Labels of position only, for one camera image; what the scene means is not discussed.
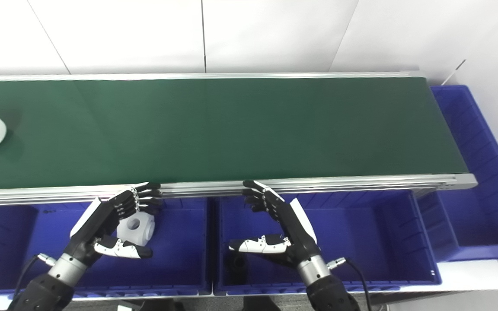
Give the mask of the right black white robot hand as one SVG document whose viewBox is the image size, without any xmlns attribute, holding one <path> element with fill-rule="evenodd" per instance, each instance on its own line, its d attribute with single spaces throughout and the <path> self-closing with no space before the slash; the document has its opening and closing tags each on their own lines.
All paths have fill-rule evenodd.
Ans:
<svg viewBox="0 0 498 311">
<path fill-rule="evenodd" d="M 262 256 L 285 267 L 299 264 L 325 265 L 312 224 L 300 203 L 286 201 L 275 190 L 255 180 L 243 181 L 245 202 L 255 213 L 266 212 L 282 228 L 282 234 L 264 234 L 255 238 L 233 239 L 228 249 Z"/>
</svg>

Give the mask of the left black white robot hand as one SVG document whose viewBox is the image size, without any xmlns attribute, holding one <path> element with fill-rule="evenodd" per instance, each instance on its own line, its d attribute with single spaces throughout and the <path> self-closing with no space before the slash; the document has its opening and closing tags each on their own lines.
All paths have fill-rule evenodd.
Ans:
<svg viewBox="0 0 498 311">
<path fill-rule="evenodd" d="M 133 185 L 108 200 L 96 197 L 71 230 L 64 254 L 91 267 L 101 256 L 132 259 L 152 258 L 153 250 L 113 236 L 119 222 L 141 207 L 160 205 L 160 183 L 143 182 Z"/>
</svg>

